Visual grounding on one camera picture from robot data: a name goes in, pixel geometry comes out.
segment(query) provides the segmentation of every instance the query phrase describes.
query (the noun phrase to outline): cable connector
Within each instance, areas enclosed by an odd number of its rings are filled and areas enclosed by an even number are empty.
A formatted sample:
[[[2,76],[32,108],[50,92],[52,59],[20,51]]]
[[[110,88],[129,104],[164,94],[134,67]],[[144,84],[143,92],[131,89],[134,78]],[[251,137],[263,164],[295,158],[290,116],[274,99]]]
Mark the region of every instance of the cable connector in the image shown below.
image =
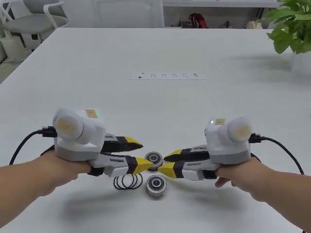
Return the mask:
[[[252,133],[251,136],[249,137],[248,142],[249,143],[260,143],[262,142],[263,137],[258,134],[258,133]]]
[[[56,129],[53,126],[43,127],[40,134],[42,137],[57,137]]]

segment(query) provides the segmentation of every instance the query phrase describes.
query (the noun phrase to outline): white table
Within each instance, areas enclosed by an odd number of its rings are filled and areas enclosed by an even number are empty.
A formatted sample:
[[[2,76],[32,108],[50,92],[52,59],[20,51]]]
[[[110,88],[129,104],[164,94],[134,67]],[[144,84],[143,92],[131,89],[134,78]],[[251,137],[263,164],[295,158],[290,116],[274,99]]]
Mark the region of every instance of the white table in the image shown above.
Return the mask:
[[[275,138],[311,173],[311,79],[292,77],[290,52],[273,50],[266,31],[58,29],[0,85],[0,165],[22,139],[50,125],[59,107],[99,107],[108,131],[129,135],[163,155],[205,143],[214,116],[247,116],[254,131]],[[193,71],[205,81],[129,81],[137,72]],[[31,139],[16,162],[37,157],[52,140]],[[269,142],[253,152],[278,170],[298,172]],[[299,233],[264,203],[214,181],[168,180],[159,201],[144,187],[114,189],[88,175],[33,203],[2,233]]]

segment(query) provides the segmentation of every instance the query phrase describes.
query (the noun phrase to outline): metal bearing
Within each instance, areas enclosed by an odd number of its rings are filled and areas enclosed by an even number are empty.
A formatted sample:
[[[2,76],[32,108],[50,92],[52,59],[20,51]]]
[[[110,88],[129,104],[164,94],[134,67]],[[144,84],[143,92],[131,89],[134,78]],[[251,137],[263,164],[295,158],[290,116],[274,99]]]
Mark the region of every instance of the metal bearing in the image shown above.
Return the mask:
[[[152,167],[148,169],[149,171],[157,171],[157,168],[163,164],[163,157],[155,151],[146,154],[145,159],[153,163]]]
[[[147,194],[152,198],[160,198],[166,192],[166,180],[158,175],[149,177],[146,181]]]

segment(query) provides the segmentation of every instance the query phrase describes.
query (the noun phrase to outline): power outlet strip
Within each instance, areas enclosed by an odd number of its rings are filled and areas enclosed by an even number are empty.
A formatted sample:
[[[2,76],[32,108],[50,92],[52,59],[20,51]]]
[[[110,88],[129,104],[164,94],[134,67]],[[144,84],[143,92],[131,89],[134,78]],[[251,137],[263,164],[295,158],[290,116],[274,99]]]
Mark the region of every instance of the power outlet strip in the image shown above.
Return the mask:
[[[142,72],[133,75],[130,80],[205,80],[198,73],[146,73]]]

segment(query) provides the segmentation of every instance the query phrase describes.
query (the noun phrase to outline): human hand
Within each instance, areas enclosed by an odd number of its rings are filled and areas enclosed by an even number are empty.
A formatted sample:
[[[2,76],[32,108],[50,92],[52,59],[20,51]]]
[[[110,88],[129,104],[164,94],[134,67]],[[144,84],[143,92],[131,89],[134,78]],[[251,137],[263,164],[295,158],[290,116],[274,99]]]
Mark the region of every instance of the human hand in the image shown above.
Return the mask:
[[[273,174],[274,170],[268,168],[255,158],[238,165],[222,165],[216,175],[219,177],[215,186],[222,187],[231,181],[232,186],[248,192],[258,201],[262,201],[261,193]]]
[[[89,163],[60,159],[55,155],[55,151],[49,151],[31,163],[44,180],[42,196],[52,193],[56,187],[77,179],[80,173],[88,173],[91,170]]]

